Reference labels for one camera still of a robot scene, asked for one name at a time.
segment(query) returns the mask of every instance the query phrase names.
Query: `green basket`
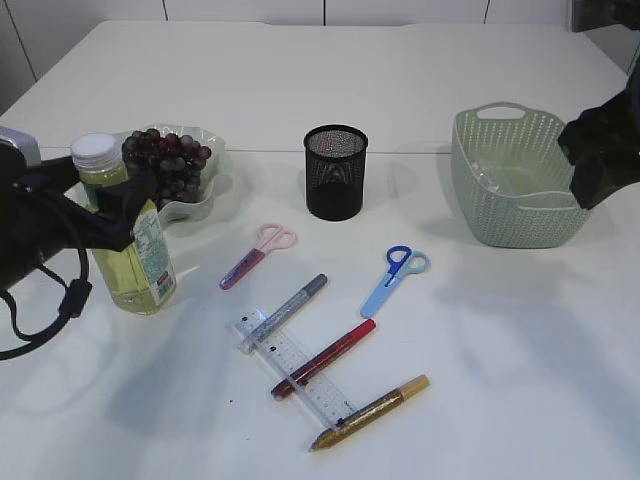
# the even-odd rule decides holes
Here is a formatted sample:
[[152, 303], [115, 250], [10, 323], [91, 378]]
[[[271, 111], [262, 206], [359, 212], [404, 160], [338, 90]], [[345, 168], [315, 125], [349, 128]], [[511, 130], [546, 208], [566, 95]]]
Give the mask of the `green basket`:
[[[487, 118], [492, 109], [523, 115]], [[580, 208], [569, 190], [573, 167], [557, 143], [563, 129], [555, 115], [507, 102], [456, 116], [453, 186], [469, 228], [482, 243], [558, 247], [587, 221], [591, 212]]]

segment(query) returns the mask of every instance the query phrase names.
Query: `red marker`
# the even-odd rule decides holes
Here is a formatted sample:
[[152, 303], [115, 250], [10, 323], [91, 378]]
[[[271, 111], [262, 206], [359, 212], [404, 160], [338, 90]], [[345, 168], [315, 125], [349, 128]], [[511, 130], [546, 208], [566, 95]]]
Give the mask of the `red marker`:
[[[293, 378], [299, 385], [306, 385], [311, 377], [319, 373], [324, 367], [335, 362], [344, 353], [347, 353], [351, 347], [362, 340], [374, 328], [376, 328], [376, 323], [372, 319], [361, 323], [358, 327], [354, 328], [342, 338], [329, 345], [322, 352], [293, 372], [291, 374], [291, 378]], [[288, 380], [283, 380], [276, 385], [273, 390], [271, 390], [271, 395], [273, 395], [276, 400], [282, 400], [294, 391], [294, 386], [291, 385]]]

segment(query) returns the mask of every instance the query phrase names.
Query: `bottle label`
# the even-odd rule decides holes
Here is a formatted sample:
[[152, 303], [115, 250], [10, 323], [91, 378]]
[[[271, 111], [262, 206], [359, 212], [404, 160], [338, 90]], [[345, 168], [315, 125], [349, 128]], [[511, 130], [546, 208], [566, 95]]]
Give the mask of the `bottle label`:
[[159, 305], [171, 293], [176, 280], [155, 208], [138, 217], [133, 233], [142, 269], [149, 280], [153, 299]]

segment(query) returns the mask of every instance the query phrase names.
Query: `scissors handle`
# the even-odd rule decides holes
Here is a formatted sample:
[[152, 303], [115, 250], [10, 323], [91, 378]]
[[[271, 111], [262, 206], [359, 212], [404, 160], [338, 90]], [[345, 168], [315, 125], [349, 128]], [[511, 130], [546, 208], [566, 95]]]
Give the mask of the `scissors handle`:
[[274, 250], [291, 248], [297, 241], [298, 236], [293, 230], [289, 230], [279, 223], [266, 223], [258, 231], [256, 250], [260, 250], [267, 255]]
[[[402, 258], [397, 262], [393, 259], [393, 254], [396, 252], [405, 253], [402, 256]], [[405, 262], [407, 261], [407, 258], [409, 258], [410, 256], [411, 256], [411, 249], [406, 245], [398, 245], [396, 247], [391, 247], [387, 252], [387, 261], [389, 262], [389, 265], [391, 265], [391, 268], [389, 269], [388, 273], [390, 273], [391, 276], [394, 276], [398, 272], [398, 270], [400, 270], [400, 267], [402, 267], [402, 265], [405, 264]]]
[[[417, 262], [414, 262], [416, 258], [423, 261], [420, 261], [420, 263], [417, 266], [412, 267], [411, 266], [412, 263], [414, 264], [417, 263]], [[413, 252], [411, 253], [411, 255], [407, 257], [404, 265], [402, 265], [400, 270], [398, 270], [398, 272], [396, 273], [396, 278], [402, 279], [407, 275], [415, 275], [418, 273], [423, 273], [427, 270], [427, 268], [429, 268], [430, 264], [431, 262], [429, 261], [429, 257], [427, 257], [424, 253]]]

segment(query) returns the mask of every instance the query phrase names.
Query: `cooking oil bottle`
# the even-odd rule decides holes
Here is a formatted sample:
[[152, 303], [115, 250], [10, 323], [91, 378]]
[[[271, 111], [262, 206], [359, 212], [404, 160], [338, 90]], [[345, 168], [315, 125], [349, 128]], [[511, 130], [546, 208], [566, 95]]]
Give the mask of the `cooking oil bottle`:
[[[92, 133], [71, 145], [71, 156], [87, 192], [91, 211], [98, 209], [95, 189], [129, 179], [122, 150], [113, 135]], [[147, 200], [133, 228], [135, 241], [122, 252], [93, 250], [114, 303], [132, 313], [157, 312], [176, 289], [176, 278], [158, 211]]]

